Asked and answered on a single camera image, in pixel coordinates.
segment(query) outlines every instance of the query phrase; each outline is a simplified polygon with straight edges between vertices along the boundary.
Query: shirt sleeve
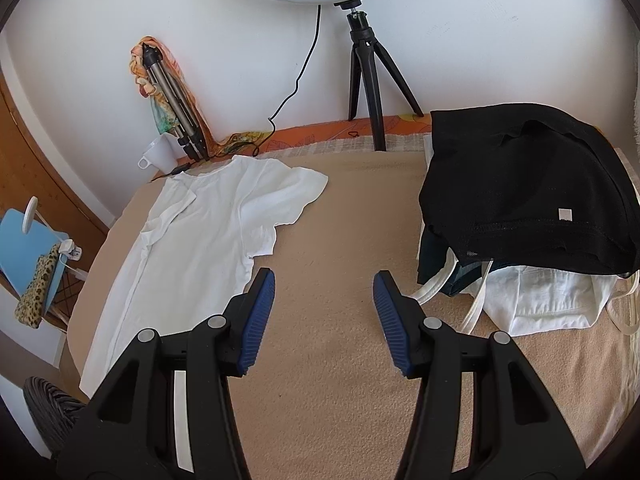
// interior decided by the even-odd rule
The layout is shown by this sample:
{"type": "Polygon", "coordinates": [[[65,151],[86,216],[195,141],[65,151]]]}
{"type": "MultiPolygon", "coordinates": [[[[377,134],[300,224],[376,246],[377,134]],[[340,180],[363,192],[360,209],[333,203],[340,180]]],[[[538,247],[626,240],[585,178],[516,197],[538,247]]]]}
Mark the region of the shirt sleeve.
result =
{"type": "Polygon", "coordinates": [[[274,158],[252,162],[262,169],[239,211],[244,252],[251,258],[273,254],[275,227],[296,222],[328,181],[322,173],[290,168],[274,158]]]}

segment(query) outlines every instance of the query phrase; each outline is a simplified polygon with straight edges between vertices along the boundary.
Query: cup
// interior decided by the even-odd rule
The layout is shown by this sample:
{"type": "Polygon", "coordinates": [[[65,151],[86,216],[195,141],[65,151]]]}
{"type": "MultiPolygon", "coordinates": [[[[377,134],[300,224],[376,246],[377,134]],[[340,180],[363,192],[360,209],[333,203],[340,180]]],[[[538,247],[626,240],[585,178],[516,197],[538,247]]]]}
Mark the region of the cup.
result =
{"type": "Polygon", "coordinates": [[[138,161],[138,167],[146,170],[149,166],[155,166],[164,174],[171,173],[178,165],[174,150],[164,136],[159,136],[146,147],[142,158],[138,161]]]}

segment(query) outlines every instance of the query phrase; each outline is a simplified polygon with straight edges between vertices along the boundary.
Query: clothing tag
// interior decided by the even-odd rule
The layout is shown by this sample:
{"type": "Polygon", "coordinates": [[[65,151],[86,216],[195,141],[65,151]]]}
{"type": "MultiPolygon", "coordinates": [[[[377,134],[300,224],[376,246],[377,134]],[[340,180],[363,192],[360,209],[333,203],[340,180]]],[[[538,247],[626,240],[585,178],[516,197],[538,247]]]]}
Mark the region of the clothing tag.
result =
{"type": "Polygon", "coordinates": [[[561,220],[574,221],[574,213],[570,209],[558,209],[558,216],[561,220]]]}

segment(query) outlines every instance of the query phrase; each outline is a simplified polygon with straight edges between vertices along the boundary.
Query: metal bolt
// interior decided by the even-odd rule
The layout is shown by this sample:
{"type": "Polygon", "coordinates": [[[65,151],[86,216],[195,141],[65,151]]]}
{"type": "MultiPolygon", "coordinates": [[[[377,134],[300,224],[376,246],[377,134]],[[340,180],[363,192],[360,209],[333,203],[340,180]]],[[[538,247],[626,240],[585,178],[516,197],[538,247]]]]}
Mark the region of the metal bolt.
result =
{"type": "Polygon", "coordinates": [[[506,332],[496,332],[494,334],[495,342],[500,343],[501,345],[508,345],[511,341],[511,337],[506,332]]]}
{"type": "Polygon", "coordinates": [[[441,320],[437,317],[426,317],[423,321],[425,327],[431,328],[431,330],[437,330],[442,326],[441,320]]]}
{"type": "Polygon", "coordinates": [[[207,324],[211,328],[222,328],[226,325],[226,319],[224,316],[213,316],[209,318],[207,324]]]}
{"type": "Polygon", "coordinates": [[[155,337],[156,333],[150,328],[145,328],[144,330],[138,332],[138,341],[140,341],[141,343],[148,343],[155,337]]]}

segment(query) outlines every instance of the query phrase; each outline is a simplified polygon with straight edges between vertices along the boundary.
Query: white t-shirt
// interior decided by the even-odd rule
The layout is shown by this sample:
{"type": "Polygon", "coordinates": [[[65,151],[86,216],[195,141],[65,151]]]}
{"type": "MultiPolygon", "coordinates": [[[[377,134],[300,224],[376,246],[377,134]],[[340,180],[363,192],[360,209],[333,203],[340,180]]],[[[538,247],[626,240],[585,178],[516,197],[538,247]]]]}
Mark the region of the white t-shirt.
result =
{"type": "Polygon", "coordinates": [[[248,156],[210,173],[168,179],[111,287],[82,391],[95,393],[140,330],[186,332],[222,314],[251,280],[254,256],[273,253],[275,227],[293,224],[327,180],[248,156]]]}

